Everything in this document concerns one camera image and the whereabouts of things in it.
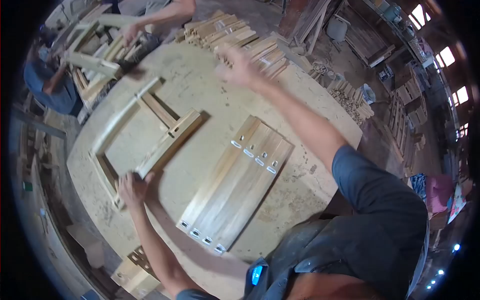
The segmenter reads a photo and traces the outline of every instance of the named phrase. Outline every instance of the worker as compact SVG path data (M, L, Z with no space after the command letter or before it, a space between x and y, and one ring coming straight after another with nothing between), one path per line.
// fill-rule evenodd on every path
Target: worker
M73 81L65 74L65 59L61 60L58 70L53 71L51 58L43 61L39 57L38 50L41 46L39 40L35 41L27 54L24 79L28 89L35 99L47 108L77 117L83 103Z
M424 202L394 175L353 149L328 121L250 64L239 49L219 51L233 63L220 77L269 101L333 175L356 215L293 227L246 274L245 300L405 299L420 277L428 249ZM182 269L150 223L145 205L154 174L120 178L140 242L158 280L177 300L216 300Z
M129 45L146 25L156 25L154 33L164 37L171 34L172 28L180 28L192 19L195 13L195 0L154 0L147 4L145 16L122 29L124 44Z

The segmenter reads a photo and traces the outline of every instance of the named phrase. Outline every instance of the dark shirt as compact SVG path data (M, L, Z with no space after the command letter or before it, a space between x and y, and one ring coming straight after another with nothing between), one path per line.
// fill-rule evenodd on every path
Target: dark shirt
M283 299L293 273L313 272L359 278L386 299L405 299L410 293L428 249L424 202L350 146L337 151L332 173L357 215L293 227L273 252L250 266L245 300ZM263 268L255 286L252 272L258 266ZM177 296L191 299L216 297L192 289Z
M44 82L53 75L55 72L40 58L29 60L25 65L25 83L35 99L60 114L69 114L79 99L73 81L67 75L60 79L52 95L42 92Z

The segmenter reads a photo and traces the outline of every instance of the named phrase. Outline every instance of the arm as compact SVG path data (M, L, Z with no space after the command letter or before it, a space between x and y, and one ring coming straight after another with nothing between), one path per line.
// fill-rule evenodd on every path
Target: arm
M223 48L219 54L227 56L233 62L232 70L220 66L220 77L227 82L246 86L270 101L303 143L332 172L335 153L341 146L348 144L342 134L326 118L314 113L295 96L257 72L249 58L237 49Z
M63 75L65 74L66 68L67 68L67 64L66 63L62 64L57 70L57 72L55 73L55 75L52 76L52 78L50 78L49 80L45 80L43 83L42 92L48 95L52 95L53 91L55 90L60 80L62 79Z
M195 0L173 0L161 10L140 18L136 23L128 26L124 31L125 45L135 39L138 32L148 24L163 24L169 21L191 18L195 13Z
M144 201L153 177L151 173L145 177L145 180L140 180L135 178L135 174L128 172L119 179L120 198L127 204L148 261L168 293L176 298L186 289L203 291L187 275L148 219Z

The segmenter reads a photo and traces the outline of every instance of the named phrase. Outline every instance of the stack of wooden sticks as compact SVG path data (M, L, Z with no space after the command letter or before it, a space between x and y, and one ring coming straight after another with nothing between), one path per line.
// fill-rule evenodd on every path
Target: stack of wooden sticks
M327 87L327 91L352 117L357 125L374 115L370 105L363 99L361 87L354 89L350 83L344 80L334 80Z
M185 30L177 32L175 40L177 43L185 40L214 53L222 45L243 48L252 63L269 78L279 75L288 65L285 54L277 47L275 37L259 38L245 21L222 11L216 11L206 21L186 24ZM227 59L220 59L227 66L232 66Z

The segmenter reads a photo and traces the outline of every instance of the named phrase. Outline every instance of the shirt sleeve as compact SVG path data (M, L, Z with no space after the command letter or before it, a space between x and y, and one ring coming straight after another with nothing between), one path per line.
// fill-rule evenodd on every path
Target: shirt sleeve
M35 66L31 61L27 62L24 69L24 79L28 88L32 92L41 92L43 89L43 83L45 82L42 79L38 72L35 70Z
M219 300L217 297L197 289L186 289L178 293L176 300Z
M359 214L428 218L425 204L410 187L349 145L335 154L332 173L340 192Z

